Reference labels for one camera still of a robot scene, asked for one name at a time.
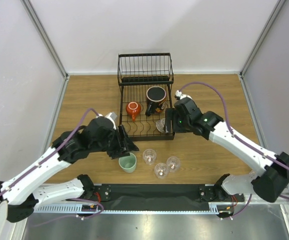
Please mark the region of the short clear glass tumbler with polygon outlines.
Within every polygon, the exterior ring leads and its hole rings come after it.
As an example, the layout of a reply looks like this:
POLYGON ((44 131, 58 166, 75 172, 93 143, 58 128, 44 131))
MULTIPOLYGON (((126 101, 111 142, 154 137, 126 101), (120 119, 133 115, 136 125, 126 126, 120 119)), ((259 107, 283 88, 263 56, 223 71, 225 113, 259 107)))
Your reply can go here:
POLYGON ((165 127, 166 127, 166 119, 165 118, 162 118, 162 119, 159 119, 156 123, 156 129, 160 132, 160 133, 165 133, 166 130, 165 130, 165 127))

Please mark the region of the black skull pattern mug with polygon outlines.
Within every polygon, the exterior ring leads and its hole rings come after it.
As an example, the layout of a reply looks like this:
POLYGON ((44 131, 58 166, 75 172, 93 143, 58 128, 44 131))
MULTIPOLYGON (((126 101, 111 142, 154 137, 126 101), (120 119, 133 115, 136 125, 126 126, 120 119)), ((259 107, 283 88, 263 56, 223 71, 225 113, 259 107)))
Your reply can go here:
POLYGON ((153 114, 159 114, 165 108, 167 92, 161 86, 152 86, 146 91, 146 111, 147 117, 153 114))

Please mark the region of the small orange black cup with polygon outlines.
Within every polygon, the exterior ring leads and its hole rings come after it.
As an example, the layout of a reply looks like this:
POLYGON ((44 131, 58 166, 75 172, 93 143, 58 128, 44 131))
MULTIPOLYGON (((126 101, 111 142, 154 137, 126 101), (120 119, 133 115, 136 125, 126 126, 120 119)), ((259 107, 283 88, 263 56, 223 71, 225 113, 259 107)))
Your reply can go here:
POLYGON ((131 120, 133 122, 136 121, 136 118, 140 115, 141 113, 141 105, 138 102, 131 101, 126 105, 126 113, 129 117, 131 117, 131 120))

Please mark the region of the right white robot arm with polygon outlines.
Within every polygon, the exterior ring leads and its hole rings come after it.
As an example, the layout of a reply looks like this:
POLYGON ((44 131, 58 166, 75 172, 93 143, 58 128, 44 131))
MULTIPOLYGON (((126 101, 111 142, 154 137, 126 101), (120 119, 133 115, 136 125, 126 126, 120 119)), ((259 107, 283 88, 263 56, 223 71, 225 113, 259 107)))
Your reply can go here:
POLYGON ((165 130, 175 133, 193 133, 227 149, 251 168, 245 175, 225 174, 215 187, 215 197, 220 201, 232 195, 257 194, 274 203, 289 184, 289 155, 267 150, 246 138, 213 111, 202 113, 195 102, 184 97, 165 112, 165 130))

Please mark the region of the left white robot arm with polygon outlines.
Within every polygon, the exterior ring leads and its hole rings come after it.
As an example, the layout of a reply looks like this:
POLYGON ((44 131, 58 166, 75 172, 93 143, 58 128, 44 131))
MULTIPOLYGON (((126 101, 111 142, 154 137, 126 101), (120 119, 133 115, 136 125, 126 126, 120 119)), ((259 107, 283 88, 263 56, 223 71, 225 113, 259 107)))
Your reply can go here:
POLYGON ((88 125, 66 131, 47 151, 20 174, 0 181, 0 202, 7 201, 6 219, 20 222, 44 205, 69 199, 90 200, 95 185, 87 174, 64 183, 43 186, 61 170, 91 153, 105 152, 111 159, 128 157, 139 148, 129 138, 123 125, 117 126, 110 116, 98 116, 88 125))

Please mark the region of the pale green cup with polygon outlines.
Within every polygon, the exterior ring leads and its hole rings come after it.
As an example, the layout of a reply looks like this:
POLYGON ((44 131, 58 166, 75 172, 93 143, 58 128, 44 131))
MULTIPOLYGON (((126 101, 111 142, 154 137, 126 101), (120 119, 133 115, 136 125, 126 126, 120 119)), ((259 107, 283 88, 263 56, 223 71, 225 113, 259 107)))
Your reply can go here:
POLYGON ((133 153, 129 153, 128 156, 123 156, 118 159, 119 166, 126 173, 133 173, 137 167, 137 157, 133 153))

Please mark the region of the clear stemless glass back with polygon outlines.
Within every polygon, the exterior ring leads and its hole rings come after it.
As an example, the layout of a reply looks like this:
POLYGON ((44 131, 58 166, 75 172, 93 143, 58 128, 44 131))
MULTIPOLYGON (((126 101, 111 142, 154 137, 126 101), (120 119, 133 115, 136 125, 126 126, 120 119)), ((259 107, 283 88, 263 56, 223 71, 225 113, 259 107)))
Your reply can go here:
POLYGON ((152 165, 157 159, 157 153, 153 149, 146 149, 142 153, 142 158, 143 158, 143 160, 145 161, 146 164, 152 165))

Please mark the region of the clear stemless glass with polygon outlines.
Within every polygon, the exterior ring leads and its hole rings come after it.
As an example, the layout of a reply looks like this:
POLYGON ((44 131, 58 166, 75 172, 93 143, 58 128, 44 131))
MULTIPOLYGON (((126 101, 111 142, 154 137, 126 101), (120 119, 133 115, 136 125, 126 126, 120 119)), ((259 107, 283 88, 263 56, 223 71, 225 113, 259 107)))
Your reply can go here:
POLYGON ((154 167, 154 172, 155 172, 155 175, 157 176, 157 178, 164 179, 169 174, 169 168, 165 163, 158 163, 154 167))
POLYGON ((142 153, 142 158, 143 158, 143 160, 145 161, 146 164, 152 165, 157 159, 157 153, 153 149, 146 149, 142 153))
POLYGON ((174 173, 177 172, 181 167, 181 161, 176 156, 171 156, 167 159, 166 165, 168 166, 168 169, 170 172, 174 173))

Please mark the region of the clear stemless glass front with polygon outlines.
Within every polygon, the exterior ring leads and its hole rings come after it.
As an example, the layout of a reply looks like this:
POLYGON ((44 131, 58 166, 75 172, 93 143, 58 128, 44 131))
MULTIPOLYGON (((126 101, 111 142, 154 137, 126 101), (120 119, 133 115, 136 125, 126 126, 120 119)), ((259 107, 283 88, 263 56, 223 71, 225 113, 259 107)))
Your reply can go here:
POLYGON ((155 175, 157 176, 157 178, 164 179, 169 174, 169 168, 165 163, 158 163, 154 167, 154 172, 155 172, 155 175))

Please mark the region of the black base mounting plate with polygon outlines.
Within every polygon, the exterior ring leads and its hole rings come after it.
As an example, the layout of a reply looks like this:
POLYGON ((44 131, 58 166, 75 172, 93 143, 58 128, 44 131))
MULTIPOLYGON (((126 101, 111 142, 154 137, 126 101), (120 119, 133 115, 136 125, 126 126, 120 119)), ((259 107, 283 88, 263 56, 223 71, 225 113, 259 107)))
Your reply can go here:
POLYGON ((101 184, 93 187, 84 199, 100 203, 163 203, 163 204, 193 204, 224 203, 232 205, 233 200, 240 197, 231 197, 222 193, 217 187, 205 184, 101 184))

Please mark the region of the clear stemless glass right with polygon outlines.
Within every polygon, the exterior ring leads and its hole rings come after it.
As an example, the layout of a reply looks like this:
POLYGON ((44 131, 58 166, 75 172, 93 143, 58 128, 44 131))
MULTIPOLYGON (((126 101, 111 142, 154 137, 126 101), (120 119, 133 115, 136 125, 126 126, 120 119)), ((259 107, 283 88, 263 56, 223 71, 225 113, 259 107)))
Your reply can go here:
POLYGON ((177 172, 181 167, 181 161, 176 156, 171 156, 167 159, 166 165, 168 166, 168 169, 170 172, 174 173, 177 172))

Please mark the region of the right aluminium frame post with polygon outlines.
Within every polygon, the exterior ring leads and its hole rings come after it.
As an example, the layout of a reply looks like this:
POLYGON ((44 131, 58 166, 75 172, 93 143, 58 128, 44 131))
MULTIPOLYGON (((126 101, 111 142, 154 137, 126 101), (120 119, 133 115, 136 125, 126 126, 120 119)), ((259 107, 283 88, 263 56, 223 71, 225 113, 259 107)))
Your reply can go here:
POLYGON ((269 34, 271 28, 273 27, 277 17, 279 16, 280 12, 282 11, 284 5, 287 3, 287 0, 278 0, 272 10, 272 12, 269 15, 269 18, 267 19, 263 29, 260 32, 259 37, 257 38, 250 54, 248 55, 243 67, 241 68, 239 75, 243 78, 244 75, 247 73, 250 65, 252 64, 254 58, 256 57, 256 54, 260 50, 261 46, 263 45, 263 42, 265 41, 267 35, 269 34))

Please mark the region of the aluminium frame post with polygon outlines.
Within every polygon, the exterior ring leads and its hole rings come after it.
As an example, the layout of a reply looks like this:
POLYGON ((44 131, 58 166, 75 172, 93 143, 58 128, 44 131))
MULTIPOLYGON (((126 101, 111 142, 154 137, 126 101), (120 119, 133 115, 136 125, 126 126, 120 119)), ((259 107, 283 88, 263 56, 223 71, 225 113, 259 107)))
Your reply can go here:
POLYGON ((55 63, 57 69, 61 73, 62 77, 67 79, 68 73, 65 70, 65 67, 52 43, 52 41, 49 38, 49 35, 47 31, 45 30, 42 21, 40 20, 32 2, 30 0, 20 0, 22 3, 25 11, 27 12, 31 22, 33 23, 36 31, 38 32, 38 35, 40 36, 43 44, 45 45, 48 53, 50 54, 53 62, 55 63))
POLYGON ((271 28, 273 27, 277 17, 279 16, 280 12, 282 11, 284 5, 287 3, 287 0, 278 0, 272 10, 272 12, 269 15, 269 18, 267 19, 263 29, 260 32, 259 37, 257 38, 250 54, 248 55, 243 67, 241 68, 239 75, 243 78, 244 75, 247 73, 250 65, 252 64, 254 58, 256 57, 256 54, 260 50, 261 46, 263 45, 263 42, 265 41, 267 35, 269 34, 271 28))

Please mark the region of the left aluminium frame post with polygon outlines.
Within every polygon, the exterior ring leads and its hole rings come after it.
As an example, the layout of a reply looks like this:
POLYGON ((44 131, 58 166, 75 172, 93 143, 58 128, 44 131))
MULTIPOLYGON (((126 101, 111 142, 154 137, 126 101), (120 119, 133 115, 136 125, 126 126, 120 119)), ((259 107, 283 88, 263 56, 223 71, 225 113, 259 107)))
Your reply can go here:
POLYGON ((31 22, 33 23, 36 31, 38 32, 38 35, 40 36, 43 44, 45 45, 48 53, 50 54, 53 62, 55 63, 57 69, 61 73, 62 77, 67 79, 68 73, 65 70, 65 67, 52 43, 52 41, 49 38, 49 35, 47 31, 45 30, 42 21, 40 20, 32 2, 30 0, 20 0, 22 3, 25 11, 27 12, 31 22))

